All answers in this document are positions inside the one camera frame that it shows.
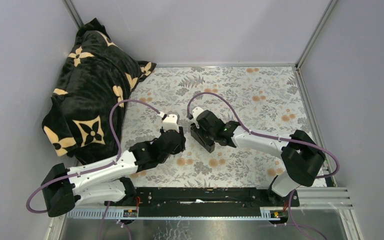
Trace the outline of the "black paper box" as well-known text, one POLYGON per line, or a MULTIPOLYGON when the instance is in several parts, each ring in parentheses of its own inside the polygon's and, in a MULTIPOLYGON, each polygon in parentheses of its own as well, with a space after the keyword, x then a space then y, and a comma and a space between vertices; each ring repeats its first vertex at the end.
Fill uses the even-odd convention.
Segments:
POLYGON ((190 126, 190 134, 209 153, 215 150, 215 141, 210 139, 207 132, 198 128, 194 123, 190 126))

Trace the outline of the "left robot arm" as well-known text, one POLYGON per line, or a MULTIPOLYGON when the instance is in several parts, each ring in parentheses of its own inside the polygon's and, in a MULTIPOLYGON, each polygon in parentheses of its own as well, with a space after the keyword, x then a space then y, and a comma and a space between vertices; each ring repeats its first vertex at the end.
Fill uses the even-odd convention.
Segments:
POLYGON ((80 167, 66 168, 63 163, 54 165, 41 183, 45 213, 53 218, 80 205, 132 204, 137 194, 129 175, 156 168, 171 155, 185 150, 183 127, 160 133, 158 138, 136 143, 121 156, 80 167))

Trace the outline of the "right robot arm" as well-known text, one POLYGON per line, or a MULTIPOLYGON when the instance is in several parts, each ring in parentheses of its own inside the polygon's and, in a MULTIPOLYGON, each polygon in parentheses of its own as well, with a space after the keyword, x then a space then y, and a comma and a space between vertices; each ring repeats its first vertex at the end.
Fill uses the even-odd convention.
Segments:
POLYGON ((223 122, 213 112, 200 107, 192 110, 190 118, 194 121, 191 136, 209 153, 219 144, 250 148, 282 160, 285 171, 273 179, 266 193, 267 201, 273 206, 281 205, 292 190, 311 187, 326 157, 302 130, 269 138, 263 131, 246 131, 237 121, 223 122))

